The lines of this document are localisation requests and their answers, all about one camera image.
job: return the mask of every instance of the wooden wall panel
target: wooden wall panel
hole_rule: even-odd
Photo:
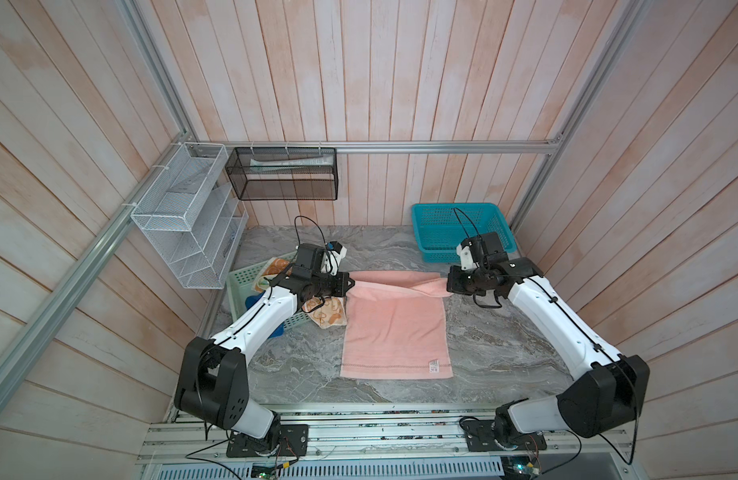
[[[197,135],[260,141],[553,138],[626,4],[138,2]],[[682,25],[662,35],[666,48]],[[512,217],[539,167],[535,154],[337,162],[336,202],[251,202],[258,223],[286,225],[303,214],[325,225],[410,224],[413,204],[452,201],[493,202]]]
[[[650,477],[736,478],[738,2],[652,5],[516,236],[650,364]]]
[[[0,355],[178,133],[161,95],[113,0],[0,0]],[[0,477],[129,476],[205,307],[133,233],[1,414]]]

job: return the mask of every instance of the black mesh basket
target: black mesh basket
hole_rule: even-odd
[[[248,148],[225,166],[240,200],[336,200],[334,148]]]

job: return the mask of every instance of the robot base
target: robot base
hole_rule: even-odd
[[[307,453],[307,425],[282,425],[278,434],[278,448],[280,456],[290,456],[289,447],[298,457]],[[229,458],[264,456],[263,452],[272,450],[275,455],[275,446],[265,445],[265,438],[258,440],[243,433],[232,432],[228,442],[227,456]]]
[[[493,424],[494,420],[468,421],[468,429],[473,433],[472,435],[469,433],[465,434],[465,442],[467,443],[467,450],[469,452],[505,451],[505,448],[500,447],[494,439]],[[527,435],[516,437],[513,441],[518,445],[518,448],[516,448],[517,451],[528,450],[533,452],[535,443],[537,443],[538,450],[547,450],[548,448],[545,437],[537,435],[537,433],[528,433]]]

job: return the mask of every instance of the ventilation grille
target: ventilation grille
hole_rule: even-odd
[[[241,478],[250,478],[252,462],[230,462],[225,465],[233,468]],[[380,478],[406,478],[407,480],[427,480],[428,478],[458,478],[479,476],[503,476],[503,464],[499,457],[468,458],[411,458],[396,460],[322,460],[301,461],[285,468],[282,478],[360,478],[374,480]],[[203,465],[163,466],[158,480],[219,480],[232,478],[224,468]]]

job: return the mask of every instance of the teal plastic basket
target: teal plastic basket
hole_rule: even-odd
[[[294,260],[297,256],[297,252],[291,252],[290,254],[279,255],[278,258],[284,260]],[[254,289],[255,278],[262,270],[262,267],[267,264],[268,261],[260,262],[259,264],[249,265],[239,270],[234,270],[228,274],[228,279],[225,281],[225,285],[228,287],[228,300],[230,301],[230,313],[233,316],[233,321],[239,319],[241,315],[246,312],[246,297],[251,295],[257,295],[259,292]],[[284,320],[284,330],[290,329],[293,326],[297,326],[302,322],[310,320],[302,310],[298,310],[297,313]]]
[[[508,222],[495,204],[415,204],[412,206],[414,238],[426,262],[435,264],[459,264],[459,245],[466,236],[454,214],[454,208],[462,210],[476,224],[478,233],[497,232],[506,252],[516,251],[516,239]],[[475,236],[473,226],[460,214],[468,236]]]

